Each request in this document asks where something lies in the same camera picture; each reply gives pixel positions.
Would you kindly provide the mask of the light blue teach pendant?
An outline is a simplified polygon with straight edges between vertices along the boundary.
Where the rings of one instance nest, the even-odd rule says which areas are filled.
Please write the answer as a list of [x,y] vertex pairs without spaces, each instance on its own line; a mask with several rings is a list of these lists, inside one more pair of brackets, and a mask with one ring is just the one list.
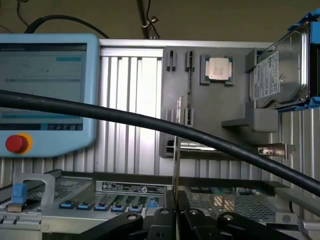
[[46,158],[89,146],[98,96],[93,34],[0,33],[0,157]]

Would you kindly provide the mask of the silver CPU chip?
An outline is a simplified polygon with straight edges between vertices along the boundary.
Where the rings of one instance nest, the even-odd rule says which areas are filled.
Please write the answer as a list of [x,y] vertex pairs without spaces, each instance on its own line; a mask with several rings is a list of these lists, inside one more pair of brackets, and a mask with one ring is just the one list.
[[206,81],[232,81],[233,59],[231,57],[205,57],[204,79]]

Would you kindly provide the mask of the grey parts rack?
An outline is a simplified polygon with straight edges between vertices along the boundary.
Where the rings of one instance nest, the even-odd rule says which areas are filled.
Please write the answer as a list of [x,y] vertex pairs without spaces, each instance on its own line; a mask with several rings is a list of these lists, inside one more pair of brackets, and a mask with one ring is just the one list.
[[[162,57],[161,119],[175,122],[182,96],[181,124],[256,151],[278,127],[275,110],[256,110],[250,97],[252,71],[264,47],[229,42],[166,46]],[[232,58],[232,81],[205,80],[205,57]]]

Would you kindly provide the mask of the metal pole with clamp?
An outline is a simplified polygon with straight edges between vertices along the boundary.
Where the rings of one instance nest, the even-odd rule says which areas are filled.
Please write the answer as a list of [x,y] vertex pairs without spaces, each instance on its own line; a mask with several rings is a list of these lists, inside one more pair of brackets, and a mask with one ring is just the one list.
[[136,0],[140,28],[144,39],[159,40],[161,37],[156,25],[160,20],[155,15],[150,16],[151,2],[152,0]]

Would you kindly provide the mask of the blue plastic release latch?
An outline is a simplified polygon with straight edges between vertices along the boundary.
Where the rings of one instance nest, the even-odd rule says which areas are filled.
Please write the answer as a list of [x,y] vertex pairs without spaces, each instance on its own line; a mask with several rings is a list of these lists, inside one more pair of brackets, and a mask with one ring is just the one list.
[[12,186],[11,202],[13,204],[25,204],[27,201],[28,187],[25,183],[15,183]]

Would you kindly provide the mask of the open black grey PC case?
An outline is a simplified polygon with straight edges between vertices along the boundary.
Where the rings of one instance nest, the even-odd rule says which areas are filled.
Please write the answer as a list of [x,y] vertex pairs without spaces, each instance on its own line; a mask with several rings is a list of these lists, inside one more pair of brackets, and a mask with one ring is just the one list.
[[[143,204],[140,215],[150,216],[165,207],[165,193],[172,190],[169,176],[125,173],[84,173],[62,171],[55,182],[54,203],[41,213],[39,231],[0,230],[0,240],[69,240],[96,224],[123,212],[111,212],[113,204]],[[272,225],[297,239],[320,240],[320,200],[303,197],[299,192],[275,181],[181,177],[179,191],[185,191],[189,204],[216,219],[232,212],[261,224]],[[27,194],[27,200],[40,200],[44,187]],[[157,200],[148,208],[149,197]],[[73,209],[61,209],[65,201]],[[81,202],[92,204],[91,210],[77,210]],[[99,203],[110,204],[108,211],[95,211]]]

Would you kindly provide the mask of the silver hard disk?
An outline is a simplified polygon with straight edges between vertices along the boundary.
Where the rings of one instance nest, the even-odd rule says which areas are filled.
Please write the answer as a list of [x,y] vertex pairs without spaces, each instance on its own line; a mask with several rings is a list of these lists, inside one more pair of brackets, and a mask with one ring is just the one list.
[[302,23],[257,57],[250,80],[255,108],[287,108],[309,98],[310,28]]

